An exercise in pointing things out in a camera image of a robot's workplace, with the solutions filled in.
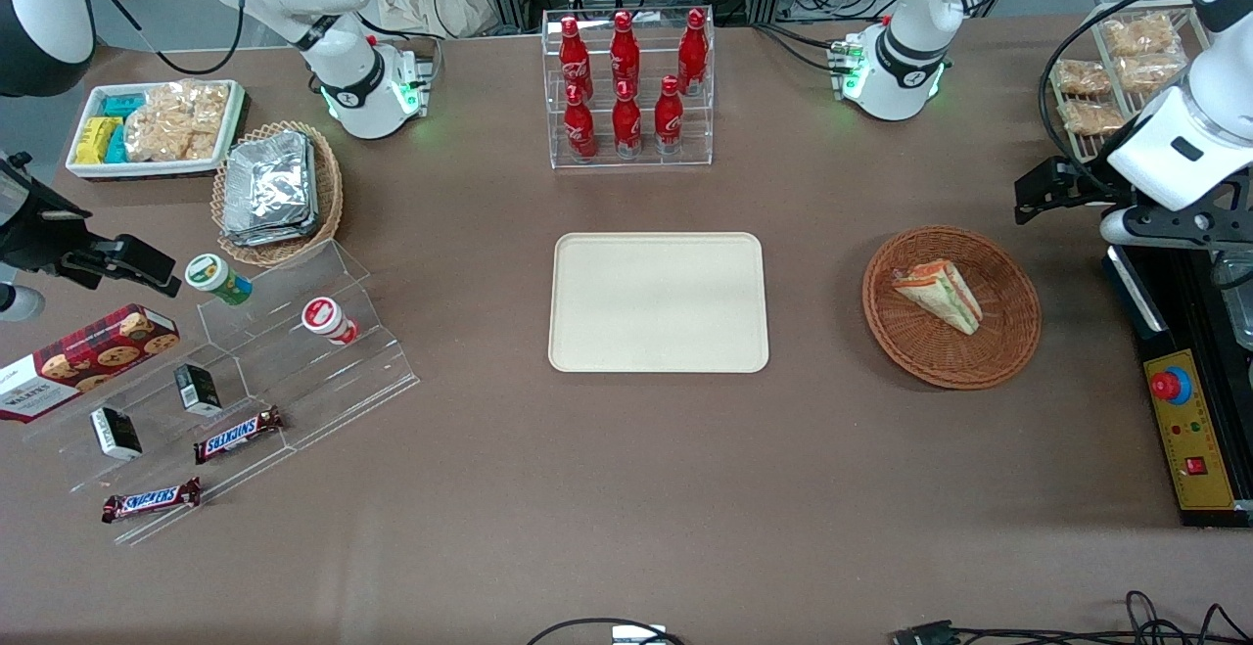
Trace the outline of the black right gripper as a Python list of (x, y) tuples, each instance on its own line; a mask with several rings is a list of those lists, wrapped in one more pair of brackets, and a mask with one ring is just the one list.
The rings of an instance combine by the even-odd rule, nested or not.
[(175, 261), (135, 235), (98, 240), (86, 220), (93, 212), (28, 175), (33, 157), (3, 154), (3, 264), (26, 273), (56, 274), (95, 291), (103, 278), (134, 281), (175, 298), (182, 281)]

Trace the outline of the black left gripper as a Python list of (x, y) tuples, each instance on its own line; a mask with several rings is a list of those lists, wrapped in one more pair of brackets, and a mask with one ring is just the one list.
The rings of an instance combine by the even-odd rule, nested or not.
[[(1024, 175), (1014, 184), (1016, 225), (1058, 208), (1086, 207), (1105, 200), (1125, 200), (1126, 182), (1109, 168), (1050, 158), (1045, 175)], [(1234, 198), (1229, 204), (1199, 200), (1182, 210), (1150, 204), (1125, 212), (1125, 230), (1134, 244), (1167, 249), (1249, 252), (1250, 204)]]

